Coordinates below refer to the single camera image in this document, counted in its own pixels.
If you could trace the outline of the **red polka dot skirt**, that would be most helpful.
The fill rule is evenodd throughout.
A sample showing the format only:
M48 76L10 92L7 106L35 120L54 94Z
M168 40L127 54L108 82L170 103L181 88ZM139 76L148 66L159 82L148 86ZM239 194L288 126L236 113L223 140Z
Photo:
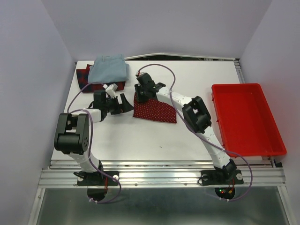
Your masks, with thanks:
M137 94L134 95L133 117L143 120L150 120L163 123L177 123L177 115L173 106L167 103L149 99L145 103L137 101Z

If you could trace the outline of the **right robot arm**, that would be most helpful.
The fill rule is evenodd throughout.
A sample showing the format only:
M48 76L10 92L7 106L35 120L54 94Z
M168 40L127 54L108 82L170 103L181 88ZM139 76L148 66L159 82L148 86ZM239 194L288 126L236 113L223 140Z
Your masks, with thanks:
M217 139L203 99L176 93L161 82L155 83L148 73L138 74L136 79L135 92L139 102L153 99L172 106L187 128L200 138L215 168L215 172L211 176L206 174L204 180L218 180L221 183L233 180L237 166Z

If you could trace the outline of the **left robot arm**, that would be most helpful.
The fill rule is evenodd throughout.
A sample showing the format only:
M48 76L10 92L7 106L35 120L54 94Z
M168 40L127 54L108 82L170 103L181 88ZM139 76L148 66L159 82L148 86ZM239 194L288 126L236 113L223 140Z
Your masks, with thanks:
M81 170L74 173L78 186L100 186L108 181L101 161L91 153L93 124L102 122L108 114L118 115L133 109L124 94L116 96L114 91L98 90L87 109L59 115L54 148L80 166Z

